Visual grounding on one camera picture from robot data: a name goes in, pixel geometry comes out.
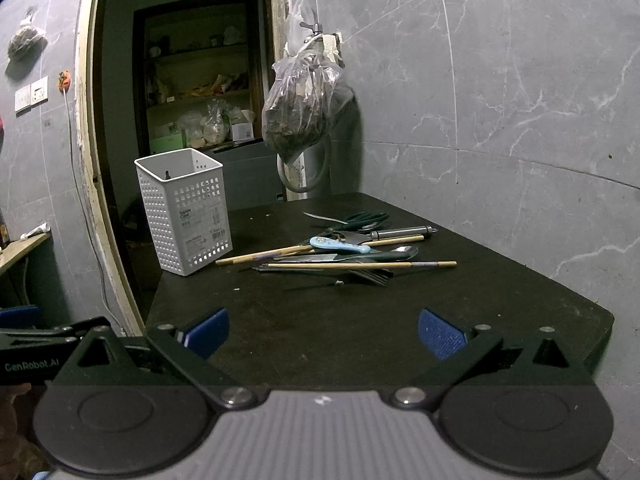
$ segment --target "red object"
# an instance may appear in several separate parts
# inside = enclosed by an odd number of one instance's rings
[[[58,74],[58,90],[60,90],[61,92],[66,92],[69,90],[70,86],[71,76],[69,75],[69,70],[60,72],[60,74]]]

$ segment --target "chopstick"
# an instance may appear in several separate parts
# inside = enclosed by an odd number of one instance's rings
[[[359,269],[402,269],[409,267],[455,267],[457,262],[389,262],[389,263],[370,263],[370,264],[265,264],[269,268],[273,269],[344,269],[344,270],[359,270]]]
[[[404,236],[400,238],[383,238],[382,240],[372,240],[370,242],[364,242],[363,245],[379,247],[384,245],[404,244],[408,242],[420,242],[422,240],[424,240],[424,235],[414,235]],[[310,245],[293,245],[290,247],[282,247],[280,249],[262,251],[260,253],[243,254],[242,256],[234,256],[232,258],[222,258],[221,260],[216,260],[216,264],[219,266],[244,264],[247,262],[263,260],[265,258],[275,258],[276,256],[295,256],[297,254],[307,254],[312,252],[313,247]]]

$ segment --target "metal screw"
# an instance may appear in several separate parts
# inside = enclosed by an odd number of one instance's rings
[[[420,404],[420,402],[423,402],[423,400],[427,398],[427,394],[425,394],[424,391],[422,391],[420,388],[416,388],[415,386],[407,386],[396,391],[394,397],[400,404],[404,404],[405,406],[412,406],[414,404]]]
[[[220,394],[220,399],[233,408],[242,408],[254,402],[254,394],[242,386],[232,386]]]

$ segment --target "blue textured pad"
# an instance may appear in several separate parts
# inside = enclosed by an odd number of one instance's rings
[[[35,305],[0,309],[0,328],[28,328],[39,320],[40,309]]]
[[[229,314],[221,308],[213,316],[191,328],[185,335],[183,346],[203,359],[211,357],[229,337]]]
[[[418,318],[418,337],[439,361],[444,361],[466,345],[464,332],[427,309]]]

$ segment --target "white plastic basket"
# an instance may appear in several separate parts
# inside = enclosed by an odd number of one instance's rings
[[[222,164],[192,148],[135,163],[160,267],[187,276],[231,250]]]

